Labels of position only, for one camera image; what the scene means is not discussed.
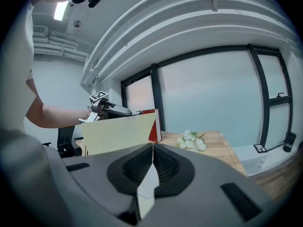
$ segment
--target chair backrest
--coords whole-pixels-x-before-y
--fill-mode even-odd
[[[58,129],[58,141],[57,146],[61,144],[68,144],[69,147],[73,150],[73,146],[71,144],[72,134],[74,133],[75,126],[59,128]]]

